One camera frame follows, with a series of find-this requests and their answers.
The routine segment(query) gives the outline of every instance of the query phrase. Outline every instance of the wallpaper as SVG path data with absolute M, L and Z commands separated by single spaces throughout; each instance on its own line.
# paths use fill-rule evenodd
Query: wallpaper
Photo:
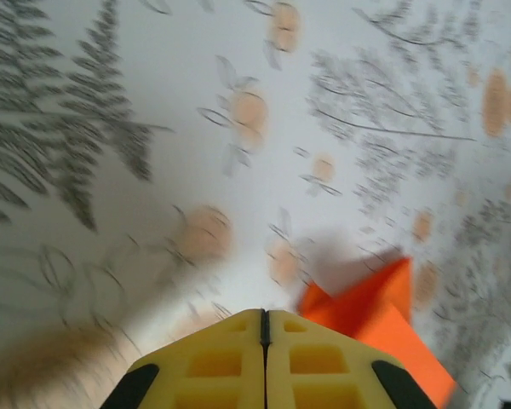
M 143 354 L 400 251 L 451 407 L 511 400 L 511 0 L 0 0 L 0 348 Z

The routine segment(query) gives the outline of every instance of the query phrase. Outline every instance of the rectangular cutout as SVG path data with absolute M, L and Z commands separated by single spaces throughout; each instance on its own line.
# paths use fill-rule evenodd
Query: rectangular cutout
M 293 388 L 296 409 L 367 409 L 367 405 L 355 385 L 296 384 Z
M 236 322 L 232 327 L 231 332 L 242 332 L 246 331 L 246 323 L 244 321 Z
M 348 367 L 335 345 L 297 345 L 290 350 L 291 373 L 346 373 Z
M 210 349 L 197 353 L 189 366 L 189 377 L 239 377 L 242 354 L 235 349 Z
M 286 332 L 305 332 L 307 328 L 295 321 L 285 321 L 284 331 Z
M 233 390 L 193 390 L 178 394 L 175 409 L 237 409 L 238 395 Z

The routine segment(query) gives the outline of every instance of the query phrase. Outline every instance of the yellow foam object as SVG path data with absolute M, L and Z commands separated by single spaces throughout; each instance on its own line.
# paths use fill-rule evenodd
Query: yellow foam object
M 396 408 L 371 368 L 403 368 L 395 358 L 297 315 L 268 314 L 267 373 L 262 311 L 246 310 L 136 361 L 129 372 L 158 366 L 138 409 L 263 409 L 266 400 L 268 409 Z
M 137 360 L 157 364 L 139 409 L 262 409 L 261 310 L 249 309 Z
M 371 368 L 395 358 L 285 311 L 271 311 L 269 409 L 395 409 Z

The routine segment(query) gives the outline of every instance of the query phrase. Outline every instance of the orange paper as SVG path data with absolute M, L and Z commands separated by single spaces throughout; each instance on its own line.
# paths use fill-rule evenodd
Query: orange paper
M 411 328 L 410 258 L 386 266 L 338 297 L 312 283 L 299 313 L 397 358 L 437 407 L 449 400 L 454 380 Z

